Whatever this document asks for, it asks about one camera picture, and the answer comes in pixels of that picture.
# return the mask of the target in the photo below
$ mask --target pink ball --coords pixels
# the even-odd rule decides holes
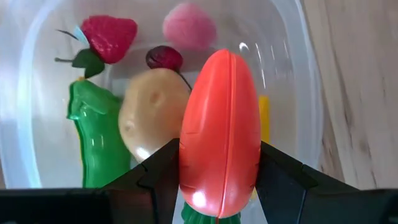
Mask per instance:
[[[215,23],[196,4],[185,2],[172,9],[164,19],[163,34],[174,46],[206,50],[217,38]]]

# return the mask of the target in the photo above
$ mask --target toy strawberry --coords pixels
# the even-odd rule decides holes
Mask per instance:
[[[85,78],[101,73],[105,63],[119,62],[137,35],[137,24],[134,20],[111,16],[90,16],[83,21],[80,29],[90,48],[81,50],[73,60],[56,58],[55,61],[72,63],[75,68],[85,68]],[[78,39],[67,31],[59,31]]]

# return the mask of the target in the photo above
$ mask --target black robotic claw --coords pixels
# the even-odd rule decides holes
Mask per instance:
[[[172,223],[179,139],[102,189],[2,190],[0,223]],[[261,144],[256,189],[270,224],[398,223],[398,191],[359,191]]]

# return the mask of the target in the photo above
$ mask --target cherry stem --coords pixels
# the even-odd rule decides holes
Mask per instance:
[[[54,59],[56,62],[65,62],[65,63],[72,63],[73,60],[68,60],[68,59],[60,59],[60,58],[55,58]]]
[[[177,71],[177,74],[180,75],[180,77],[182,78],[182,80],[184,80],[185,84],[187,84],[189,90],[192,91],[192,86],[189,85],[189,82],[187,81],[187,79],[186,79],[179,71]]]

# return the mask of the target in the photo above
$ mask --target strawberry leaf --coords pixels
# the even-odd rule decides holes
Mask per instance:
[[[92,50],[83,49],[73,59],[72,67],[85,68],[85,78],[90,78],[101,73],[105,63]]]
[[[103,70],[105,70],[105,63],[103,62],[95,66],[89,66],[85,70],[85,78],[90,78],[97,74],[100,74]]]

